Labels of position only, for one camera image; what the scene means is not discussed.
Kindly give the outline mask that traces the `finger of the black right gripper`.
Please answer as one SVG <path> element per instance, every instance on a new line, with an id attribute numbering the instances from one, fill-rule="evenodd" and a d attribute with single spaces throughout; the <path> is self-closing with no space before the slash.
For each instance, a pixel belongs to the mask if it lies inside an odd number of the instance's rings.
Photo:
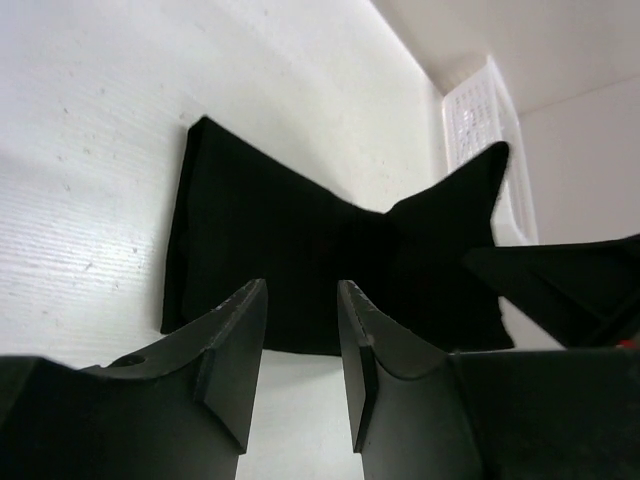
<path id="1" fill-rule="evenodd" d="M 465 266 L 562 346 L 639 334 L 639 239 L 470 250 Z"/>

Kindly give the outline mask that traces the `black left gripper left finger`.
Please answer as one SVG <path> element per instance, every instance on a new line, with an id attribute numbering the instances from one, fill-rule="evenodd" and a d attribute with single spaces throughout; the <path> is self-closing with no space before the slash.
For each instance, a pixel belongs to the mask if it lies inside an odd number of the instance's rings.
<path id="1" fill-rule="evenodd" d="M 232 479 L 248 446 L 267 286 L 106 367 L 1 360 L 5 479 Z"/>

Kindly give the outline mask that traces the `black tank top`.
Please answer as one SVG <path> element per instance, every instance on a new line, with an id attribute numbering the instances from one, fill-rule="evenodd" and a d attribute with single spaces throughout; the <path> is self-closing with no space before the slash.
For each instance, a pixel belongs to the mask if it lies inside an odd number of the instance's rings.
<path id="1" fill-rule="evenodd" d="M 188 131 L 168 243 L 161 330 L 201 317 L 252 279 L 268 288 L 264 345 L 340 351 L 337 289 L 447 352 L 510 349 L 497 295 L 463 263 L 493 247 L 510 149 L 483 150 L 385 213 L 351 204 L 213 120 Z"/>

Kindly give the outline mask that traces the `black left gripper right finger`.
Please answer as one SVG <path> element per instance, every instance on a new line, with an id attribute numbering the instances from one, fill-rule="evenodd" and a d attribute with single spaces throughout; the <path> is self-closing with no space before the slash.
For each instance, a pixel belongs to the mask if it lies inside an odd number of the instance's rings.
<path id="1" fill-rule="evenodd" d="M 446 353 L 339 284 L 353 449 L 368 479 L 635 479 L 634 349 Z"/>

